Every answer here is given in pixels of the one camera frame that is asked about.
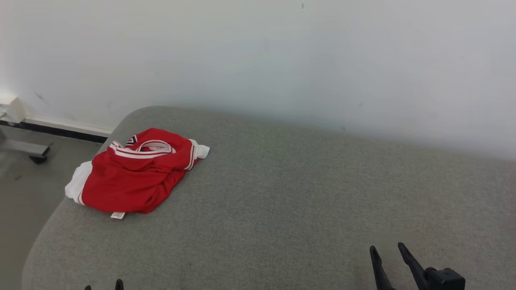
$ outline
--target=white clothing tag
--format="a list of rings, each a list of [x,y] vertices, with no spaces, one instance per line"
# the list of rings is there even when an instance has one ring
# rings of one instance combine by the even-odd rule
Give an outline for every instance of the white clothing tag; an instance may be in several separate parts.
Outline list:
[[[125,215],[125,213],[121,213],[121,212],[114,212],[114,213],[111,215],[111,218],[123,219],[123,218],[124,218],[124,215]]]

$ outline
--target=folded red jersey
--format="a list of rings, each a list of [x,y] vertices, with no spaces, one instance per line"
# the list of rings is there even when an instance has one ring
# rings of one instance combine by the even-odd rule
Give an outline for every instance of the folded red jersey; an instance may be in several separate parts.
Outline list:
[[[195,140],[156,128],[131,137],[125,148],[114,141],[93,158],[78,201],[103,212],[147,214],[208,152]]]

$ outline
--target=white wall trim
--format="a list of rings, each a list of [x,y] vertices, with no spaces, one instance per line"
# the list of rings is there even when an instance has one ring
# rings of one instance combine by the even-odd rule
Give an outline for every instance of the white wall trim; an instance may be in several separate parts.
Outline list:
[[[27,116],[25,118],[25,123],[42,125],[42,126],[69,130],[69,131],[85,133],[85,134],[91,134],[91,135],[96,135],[96,136],[102,136],[102,137],[109,137],[111,135],[111,133],[113,132],[113,130],[106,130],[106,129],[100,129],[100,128],[89,127],[89,126],[84,126],[84,125],[77,125],[77,124],[73,124],[73,123],[48,120],[48,119],[43,119],[43,118],[34,117],[34,116]]]

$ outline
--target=white wall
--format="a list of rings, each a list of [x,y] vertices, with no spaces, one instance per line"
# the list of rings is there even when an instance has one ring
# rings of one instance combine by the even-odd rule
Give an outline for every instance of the white wall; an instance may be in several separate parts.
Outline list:
[[[514,0],[2,0],[4,82],[111,129],[215,108],[516,159]]]

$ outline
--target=black baseboard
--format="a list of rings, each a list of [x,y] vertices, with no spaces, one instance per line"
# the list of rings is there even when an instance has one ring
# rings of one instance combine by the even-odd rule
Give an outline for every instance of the black baseboard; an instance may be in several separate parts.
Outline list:
[[[29,123],[25,123],[25,122],[9,123],[6,121],[0,121],[0,125],[13,127],[13,128],[20,128],[20,129],[25,129],[25,130],[31,130],[31,131],[35,131],[35,132],[47,133],[47,134],[52,134],[52,135],[56,135],[56,136],[69,137],[69,138],[74,138],[74,139],[97,142],[97,143],[104,143],[107,139],[106,137],[102,137],[102,136],[91,135],[91,134],[86,134],[86,133],[79,133],[79,132],[74,132],[74,131],[70,131],[70,130],[52,128],[52,127],[36,125],[36,124],[29,124]]]

